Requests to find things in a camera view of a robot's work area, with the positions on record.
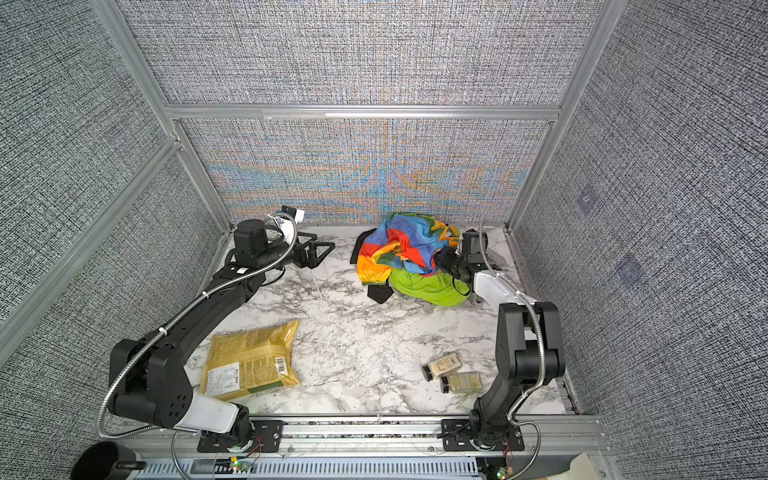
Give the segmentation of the lime green cloth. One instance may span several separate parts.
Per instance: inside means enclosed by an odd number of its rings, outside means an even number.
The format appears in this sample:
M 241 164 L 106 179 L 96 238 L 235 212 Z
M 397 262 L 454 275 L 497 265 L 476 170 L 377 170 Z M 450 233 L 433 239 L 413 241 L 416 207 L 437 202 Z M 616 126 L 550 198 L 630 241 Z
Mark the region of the lime green cloth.
M 386 222 L 393 244 L 388 283 L 399 293 L 435 306 L 455 307 L 469 296 L 470 287 L 437 264 L 437 254 L 457 248 L 460 232 L 431 215 L 396 213 Z

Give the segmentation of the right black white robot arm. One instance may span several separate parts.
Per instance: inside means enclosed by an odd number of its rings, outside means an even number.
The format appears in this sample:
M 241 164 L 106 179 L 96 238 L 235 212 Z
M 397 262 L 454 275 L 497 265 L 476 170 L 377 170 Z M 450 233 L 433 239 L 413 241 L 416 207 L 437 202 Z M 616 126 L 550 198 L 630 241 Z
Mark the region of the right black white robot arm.
M 457 248 L 441 249 L 435 261 L 497 313 L 497 374 L 470 411 L 467 440 L 480 450 L 502 443 L 520 449 L 518 411 L 534 392 L 565 373 L 560 315 L 553 303 L 529 296 L 497 269 L 487 244 L 484 232 L 468 230 Z

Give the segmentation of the rainbow multicolour cloth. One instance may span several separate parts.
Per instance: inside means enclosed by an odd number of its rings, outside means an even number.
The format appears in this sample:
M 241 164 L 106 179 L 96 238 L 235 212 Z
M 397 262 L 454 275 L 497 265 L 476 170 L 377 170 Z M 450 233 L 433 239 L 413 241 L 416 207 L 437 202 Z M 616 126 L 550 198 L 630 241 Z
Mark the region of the rainbow multicolour cloth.
M 395 213 L 360 244 L 356 271 L 363 285 L 384 285 L 395 270 L 422 277 L 437 274 L 435 257 L 457 247 L 460 231 L 432 215 Z

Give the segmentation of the grey cloth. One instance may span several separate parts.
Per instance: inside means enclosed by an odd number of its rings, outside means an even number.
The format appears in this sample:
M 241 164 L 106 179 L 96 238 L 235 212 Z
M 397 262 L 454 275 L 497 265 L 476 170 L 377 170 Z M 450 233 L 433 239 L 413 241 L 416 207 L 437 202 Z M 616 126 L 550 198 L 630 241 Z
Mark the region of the grey cloth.
M 496 262 L 488 250 L 486 234 L 481 234 L 476 230 L 469 230 L 462 235 L 458 245 L 470 242 L 477 242 L 480 245 L 480 271 L 476 275 L 481 272 L 489 273 L 491 269 L 500 270 L 501 265 Z M 477 292 L 474 281 L 472 285 L 466 285 L 461 281 L 453 279 L 447 273 L 441 272 L 435 263 L 435 255 L 433 256 L 434 266 L 436 267 L 435 274 L 419 278 L 414 294 L 416 298 L 433 306 L 446 308 L 457 307 L 467 301 L 472 305 L 485 303 L 485 300 Z

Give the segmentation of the upper small spice jar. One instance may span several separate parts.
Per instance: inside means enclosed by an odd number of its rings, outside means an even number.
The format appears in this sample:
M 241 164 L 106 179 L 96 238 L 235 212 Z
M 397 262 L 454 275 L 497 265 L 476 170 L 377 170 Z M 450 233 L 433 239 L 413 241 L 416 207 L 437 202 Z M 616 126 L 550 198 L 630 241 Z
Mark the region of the upper small spice jar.
M 421 370 L 427 381 L 433 381 L 437 378 L 454 373 L 461 367 L 462 362 L 458 354 L 451 352 L 424 364 Z

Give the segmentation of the small spice jar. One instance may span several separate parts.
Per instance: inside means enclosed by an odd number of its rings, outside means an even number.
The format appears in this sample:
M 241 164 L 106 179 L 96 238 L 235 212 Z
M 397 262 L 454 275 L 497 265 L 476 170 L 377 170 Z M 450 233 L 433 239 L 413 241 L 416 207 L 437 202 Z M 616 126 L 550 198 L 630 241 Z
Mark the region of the small spice jar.
M 477 372 L 455 372 L 443 376 L 441 391 L 451 394 L 477 394 L 483 391 L 482 378 Z
M 454 373 L 461 367 L 462 362 L 458 354 L 451 352 L 424 364 L 421 370 L 427 381 L 433 381 L 437 378 Z

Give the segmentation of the yellow snack bag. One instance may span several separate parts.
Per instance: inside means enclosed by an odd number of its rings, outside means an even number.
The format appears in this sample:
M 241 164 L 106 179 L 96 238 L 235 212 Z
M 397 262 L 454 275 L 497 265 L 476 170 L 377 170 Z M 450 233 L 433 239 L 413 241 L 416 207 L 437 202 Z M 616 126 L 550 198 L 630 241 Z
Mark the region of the yellow snack bag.
M 202 393 L 230 401 L 299 385 L 292 366 L 299 325 L 294 320 L 278 327 L 214 335 L 201 377 Z

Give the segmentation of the lower small spice jar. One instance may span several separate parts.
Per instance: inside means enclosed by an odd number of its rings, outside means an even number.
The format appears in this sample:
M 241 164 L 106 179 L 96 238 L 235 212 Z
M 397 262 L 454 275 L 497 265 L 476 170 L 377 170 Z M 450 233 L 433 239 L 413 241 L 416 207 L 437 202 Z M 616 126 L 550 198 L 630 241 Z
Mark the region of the lower small spice jar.
M 441 391 L 451 394 L 477 394 L 483 391 L 482 378 L 477 372 L 455 372 L 443 376 Z

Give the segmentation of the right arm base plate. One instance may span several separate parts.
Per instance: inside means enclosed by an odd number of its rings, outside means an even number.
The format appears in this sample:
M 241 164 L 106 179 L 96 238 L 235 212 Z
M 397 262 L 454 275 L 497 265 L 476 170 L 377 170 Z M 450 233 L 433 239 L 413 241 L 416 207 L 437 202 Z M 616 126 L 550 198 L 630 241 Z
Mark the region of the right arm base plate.
M 505 449 L 519 452 L 525 449 L 520 428 L 509 423 L 486 425 L 468 418 L 444 418 L 440 427 L 437 438 L 449 452 L 502 452 Z

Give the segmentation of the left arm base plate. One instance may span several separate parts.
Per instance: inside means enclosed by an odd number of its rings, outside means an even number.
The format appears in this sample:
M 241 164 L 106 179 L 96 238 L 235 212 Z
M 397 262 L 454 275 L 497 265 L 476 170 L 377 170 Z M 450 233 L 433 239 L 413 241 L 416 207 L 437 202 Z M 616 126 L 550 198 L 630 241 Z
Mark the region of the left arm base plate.
M 229 433 L 201 434 L 198 453 L 277 453 L 282 440 L 284 422 L 280 420 L 248 420 L 239 422 Z

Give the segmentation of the aluminium front rail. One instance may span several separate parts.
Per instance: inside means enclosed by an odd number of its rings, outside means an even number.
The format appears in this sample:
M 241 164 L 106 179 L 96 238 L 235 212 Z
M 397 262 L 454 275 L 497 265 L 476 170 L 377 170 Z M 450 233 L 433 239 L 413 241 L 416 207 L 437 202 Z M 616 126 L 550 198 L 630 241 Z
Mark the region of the aluminium front rail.
M 464 439 L 458 446 L 442 438 L 446 422 L 457 428 L 467 422 L 465 415 L 261 415 L 251 421 L 260 429 L 260 438 L 276 443 L 278 449 L 266 457 L 418 457 L 486 456 L 499 457 L 505 445 L 513 458 L 526 459 L 536 446 L 541 456 L 610 457 L 610 444 L 603 422 L 596 416 L 522 415 L 523 425 L 505 443 L 491 448 L 487 442 Z

